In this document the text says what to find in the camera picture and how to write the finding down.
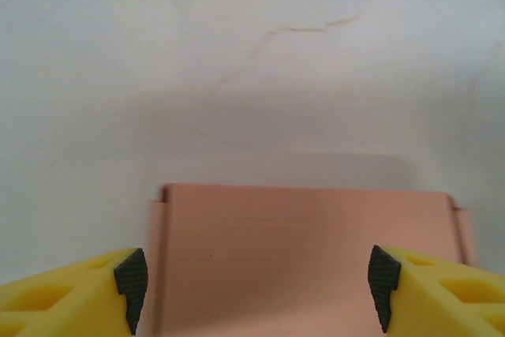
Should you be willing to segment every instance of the pink box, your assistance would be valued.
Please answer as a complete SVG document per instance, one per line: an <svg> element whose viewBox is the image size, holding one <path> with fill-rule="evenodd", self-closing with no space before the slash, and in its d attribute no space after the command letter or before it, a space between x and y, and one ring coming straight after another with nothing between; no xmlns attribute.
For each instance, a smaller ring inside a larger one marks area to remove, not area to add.
<svg viewBox="0 0 505 337"><path fill-rule="evenodd" d="M446 193L175 184L151 210L145 337L382 336L373 245L477 264Z"/></svg>

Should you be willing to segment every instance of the white surface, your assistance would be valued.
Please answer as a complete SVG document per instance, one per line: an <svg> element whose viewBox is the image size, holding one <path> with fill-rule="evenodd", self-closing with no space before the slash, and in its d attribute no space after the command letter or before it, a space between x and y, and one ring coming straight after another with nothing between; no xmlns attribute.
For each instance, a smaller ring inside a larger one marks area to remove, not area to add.
<svg viewBox="0 0 505 337"><path fill-rule="evenodd" d="M448 191L505 273L505 0L0 2L1 282L182 180Z"/></svg>

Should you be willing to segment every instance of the crack in wall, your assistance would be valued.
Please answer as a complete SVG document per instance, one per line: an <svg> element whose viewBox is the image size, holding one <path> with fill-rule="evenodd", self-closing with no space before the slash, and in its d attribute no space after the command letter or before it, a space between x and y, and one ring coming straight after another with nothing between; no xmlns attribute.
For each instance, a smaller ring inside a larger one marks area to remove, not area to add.
<svg viewBox="0 0 505 337"><path fill-rule="evenodd" d="M261 41L252 50L252 53L245 61L245 64L242 67L240 67L239 69L237 69L235 72L230 74L229 76L224 77L222 80L215 83L215 85L228 84L231 81L234 81L235 79L247 74L253 68L253 64L263 54L264 50L271 43L271 41L274 40L275 37L282 35L283 33L286 33L286 32L326 33L330 29L342 27L342 26L348 25L348 24L356 21L357 19L359 19L360 15L361 15L361 11L357 12L356 14L354 14L351 17L343 17L338 20L328 21L322 27L300 27L300 28L297 28L297 27L290 27L290 26L282 26L282 27L278 27L272 31L269 31L269 32L265 33L263 39L261 39Z"/></svg>

